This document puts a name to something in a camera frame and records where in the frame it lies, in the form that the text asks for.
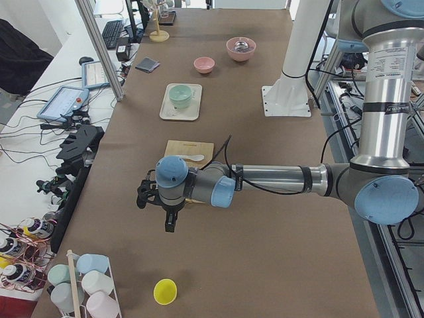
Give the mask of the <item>cream rectangular tray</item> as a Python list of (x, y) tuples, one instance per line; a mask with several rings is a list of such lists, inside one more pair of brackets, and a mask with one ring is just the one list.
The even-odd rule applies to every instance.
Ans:
[(170, 83), (166, 87), (160, 118), (173, 121), (194, 121), (199, 116), (202, 86)]

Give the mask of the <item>green bowl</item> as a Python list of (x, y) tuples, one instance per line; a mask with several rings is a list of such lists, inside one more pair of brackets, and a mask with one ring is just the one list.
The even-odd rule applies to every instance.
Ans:
[(175, 85), (170, 88), (168, 97), (175, 109), (185, 109), (191, 102), (191, 87), (183, 84)]

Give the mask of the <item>wooden mug tree stand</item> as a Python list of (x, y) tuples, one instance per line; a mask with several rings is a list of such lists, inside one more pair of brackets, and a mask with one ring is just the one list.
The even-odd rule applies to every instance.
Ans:
[(155, 30), (149, 34), (150, 40), (153, 42), (164, 42), (169, 39), (170, 35), (165, 30), (161, 30), (159, 25), (159, 11), (160, 9), (167, 10), (169, 7), (168, 2), (146, 0), (143, 1), (143, 4), (152, 12), (153, 22), (155, 26)]

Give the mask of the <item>black keyboard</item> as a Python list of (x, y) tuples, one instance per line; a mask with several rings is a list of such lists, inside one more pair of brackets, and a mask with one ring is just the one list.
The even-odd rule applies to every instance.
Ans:
[(106, 46), (106, 49), (116, 49), (117, 40), (121, 34), (123, 27), (123, 20), (108, 21), (102, 31), (102, 39)]

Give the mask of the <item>aluminium frame post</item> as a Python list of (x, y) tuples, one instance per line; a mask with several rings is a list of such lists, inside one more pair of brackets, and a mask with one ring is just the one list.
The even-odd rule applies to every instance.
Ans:
[(104, 44), (103, 38), (95, 21), (95, 17), (91, 11), (91, 5), (87, 0), (75, 0), (75, 4), (90, 37), (91, 43), (97, 53), (99, 61), (103, 66), (103, 70), (105, 71), (114, 96), (116, 100), (120, 102), (123, 100), (124, 92), (117, 78), (117, 73)]

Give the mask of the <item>grey plastic cup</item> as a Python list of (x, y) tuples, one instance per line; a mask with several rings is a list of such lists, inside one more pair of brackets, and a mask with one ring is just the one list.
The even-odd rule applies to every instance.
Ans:
[(74, 312), (71, 283), (58, 284), (50, 294), (50, 300), (60, 310), (65, 313)]

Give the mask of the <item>white plastic cup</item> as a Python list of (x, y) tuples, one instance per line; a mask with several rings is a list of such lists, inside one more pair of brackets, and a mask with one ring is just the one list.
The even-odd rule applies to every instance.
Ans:
[(96, 270), (92, 270), (83, 276), (81, 286), (89, 295), (95, 292), (104, 292), (110, 295), (113, 291), (114, 283), (111, 277)]

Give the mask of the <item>yellow plastic cup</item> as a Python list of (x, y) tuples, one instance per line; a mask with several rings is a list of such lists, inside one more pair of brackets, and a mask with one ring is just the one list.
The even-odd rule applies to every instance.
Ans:
[(177, 285), (173, 280), (169, 278), (161, 279), (154, 286), (154, 300), (160, 305), (171, 304), (177, 298), (177, 294)]

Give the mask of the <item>black power adapter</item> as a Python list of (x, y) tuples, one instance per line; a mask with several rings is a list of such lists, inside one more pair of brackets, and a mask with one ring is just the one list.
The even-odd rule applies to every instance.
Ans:
[(117, 46), (115, 50), (116, 57), (120, 62), (130, 60), (131, 42), (129, 37), (120, 37), (117, 39)]

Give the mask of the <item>black slotted rack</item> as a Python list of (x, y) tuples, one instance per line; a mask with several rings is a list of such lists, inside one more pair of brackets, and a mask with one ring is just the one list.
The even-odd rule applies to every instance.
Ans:
[(76, 177), (70, 194), (67, 196), (62, 214), (54, 229), (50, 239), (50, 248), (54, 254), (57, 254), (72, 215), (80, 198), (85, 181), (88, 177), (91, 165), (85, 164), (83, 154), (87, 149), (97, 152), (100, 140), (105, 134), (102, 127), (93, 125), (82, 125), (77, 132), (70, 133), (65, 141), (60, 145), (61, 151), (56, 156), (63, 160), (62, 165), (56, 170), (57, 174), (72, 175)]

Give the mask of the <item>blue plastic cup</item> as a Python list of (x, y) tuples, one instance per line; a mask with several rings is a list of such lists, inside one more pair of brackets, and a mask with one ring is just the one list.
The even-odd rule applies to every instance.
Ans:
[(87, 274), (92, 270), (106, 273), (108, 258), (101, 254), (83, 254), (78, 258), (76, 268), (81, 274)]

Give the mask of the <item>pink plastic cup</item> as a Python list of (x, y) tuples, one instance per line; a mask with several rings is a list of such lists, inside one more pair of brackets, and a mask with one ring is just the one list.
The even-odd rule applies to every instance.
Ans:
[(103, 291), (90, 295), (86, 307), (94, 318), (115, 318), (119, 313), (117, 302)]

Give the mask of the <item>small pink bowl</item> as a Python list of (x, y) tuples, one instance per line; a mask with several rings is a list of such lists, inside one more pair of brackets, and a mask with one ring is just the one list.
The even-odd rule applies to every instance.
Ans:
[(198, 57), (193, 61), (193, 66), (200, 74), (211, 73), (215, 67), (214, 59), (210, 57)]

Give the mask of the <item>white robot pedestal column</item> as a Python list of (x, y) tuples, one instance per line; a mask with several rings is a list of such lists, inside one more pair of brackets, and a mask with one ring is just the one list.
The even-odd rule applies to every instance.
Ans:
[(320, 41), (321, 27), (331, 9), (330, 0), (303, 0), (297, 14), (281, 76), (272, 86), (262, 87), (262, 104), (267, 117), (310, 117), (306, 86), (309, 63)]

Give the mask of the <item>white plastic spoon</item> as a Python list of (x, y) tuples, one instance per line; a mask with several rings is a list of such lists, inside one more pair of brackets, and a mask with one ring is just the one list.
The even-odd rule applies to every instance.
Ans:
[(192, 162), (200, 162), (205, 159), (205, 156), (202, 154), (198, 154), (198, 155), (176, 154), (176, 156), (183, 160), (189, 160)]

